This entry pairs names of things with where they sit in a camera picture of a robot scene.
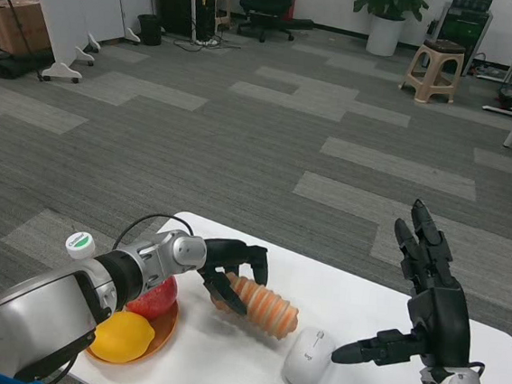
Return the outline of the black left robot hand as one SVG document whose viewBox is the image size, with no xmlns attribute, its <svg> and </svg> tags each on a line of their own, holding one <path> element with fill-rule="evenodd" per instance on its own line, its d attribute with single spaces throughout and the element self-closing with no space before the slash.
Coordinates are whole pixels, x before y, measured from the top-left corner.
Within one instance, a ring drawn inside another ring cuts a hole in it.
<svg viewBox="0 0 512 384">
<path fill-rule="evenodd" d="M 227 273 L 239 276 L 239 267 L 249 264 L 255 282 L 267 285 L 267 250 L 260 246 L 248 246 L 244 241 L 234 239 L 205 239 L 206 262 L 199 270 L 203 285 L 216 301 L 225 304 L 231 311 L 245 316 L 247 307 L 231 287 Z"/>
</svg>

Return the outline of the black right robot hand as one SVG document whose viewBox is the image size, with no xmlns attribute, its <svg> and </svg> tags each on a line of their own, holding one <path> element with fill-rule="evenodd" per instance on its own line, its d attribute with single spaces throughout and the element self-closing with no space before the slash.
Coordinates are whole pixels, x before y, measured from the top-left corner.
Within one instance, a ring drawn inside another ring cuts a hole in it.
<svg viewBox="0 0 512 384">
<path fill-rule="evenodd" d="M 422 201 L 414 202 L 411 215 L 414 229 L 398 219 L 394 231 L 403 254 L 403 276 L 413 283 L 407 303 L 413 329 L 408 334 L 385 330 L 376 337 L 341 346 L 332 352 L 332 362 L 370 361 L 384 366 L 410 361 L 417 355 L 426 367 L 469 364 L 468 305 L 461 284 L 451 274 L 453 257 L 447 238 Z"/>
</svg>

